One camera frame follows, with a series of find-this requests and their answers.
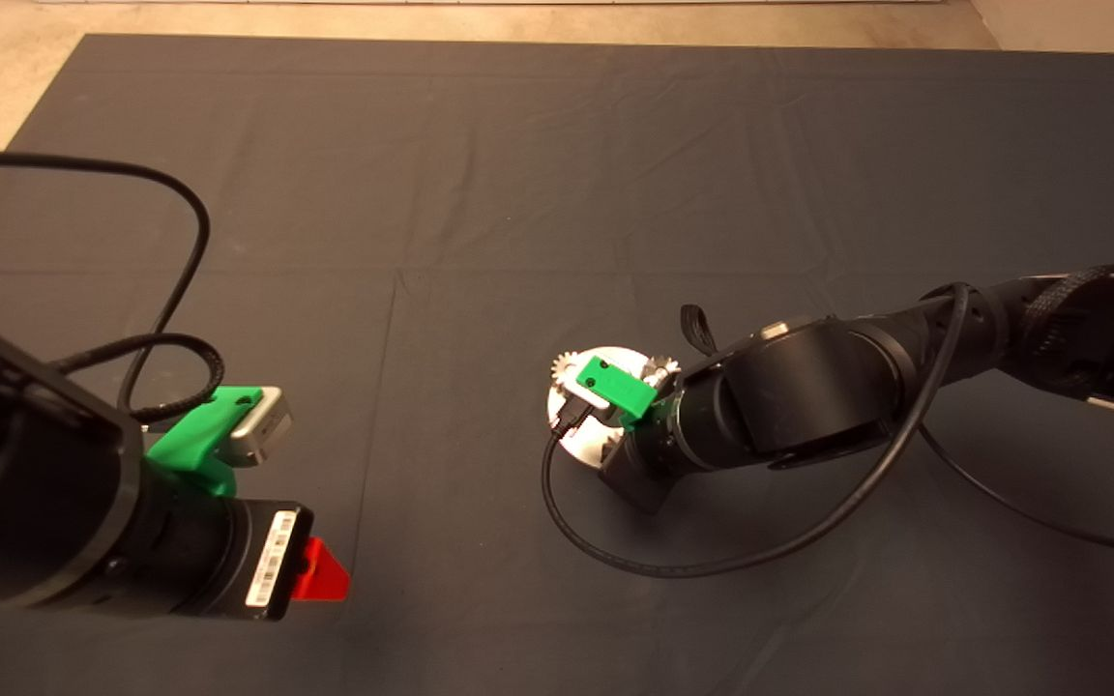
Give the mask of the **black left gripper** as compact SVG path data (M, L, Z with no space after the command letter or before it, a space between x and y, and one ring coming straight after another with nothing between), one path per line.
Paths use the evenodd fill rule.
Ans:
M321 537L314 512L292 501L199 496L163 526L138 574L138 607L150 614L278 623L293 602L344 602L352 576Z

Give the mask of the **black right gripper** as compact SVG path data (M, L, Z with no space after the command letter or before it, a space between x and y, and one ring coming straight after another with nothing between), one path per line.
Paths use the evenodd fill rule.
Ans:
M602 460L600 481L633 509L656 514L688 476L676 415L639 421Z

